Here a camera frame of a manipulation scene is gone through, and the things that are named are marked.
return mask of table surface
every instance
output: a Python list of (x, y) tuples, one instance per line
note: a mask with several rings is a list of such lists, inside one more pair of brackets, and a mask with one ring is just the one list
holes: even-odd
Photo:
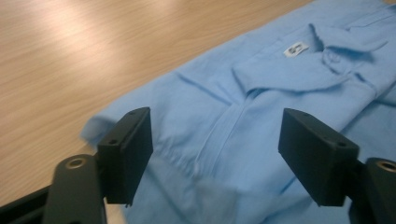
[[(92, 154), (79, 132), (111, 101), (310, 1), (3, 0), (0, 206)], [(124, 222), (116, 205), (107, 215)]]

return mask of blue fabric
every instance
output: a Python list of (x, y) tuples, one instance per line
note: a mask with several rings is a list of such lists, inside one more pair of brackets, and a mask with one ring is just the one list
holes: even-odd
[[(395, 15), (377, 0), (315, 1), (92, 117), (81, 135), (95, 146), (125, 113), (151, 108), (154, 153), (125, 209), (128, 222), (347, 223), (347, 208), (319, 209), (278, 154), (282, 112), (303, 110), (358, 140), (355, 126), (390, 118), (382, 106), (395, 102)], [(299, 41), (309, 49), (285, 57)], [(381, 109), (363, 110), (373, 100)], [(383, 116), (367, 116), (375, 111)], [(388, 132), (394, 143), (395, 126), (381, 130), (366, 134)], [(381, 148), (381, 157), (394, 158)]]

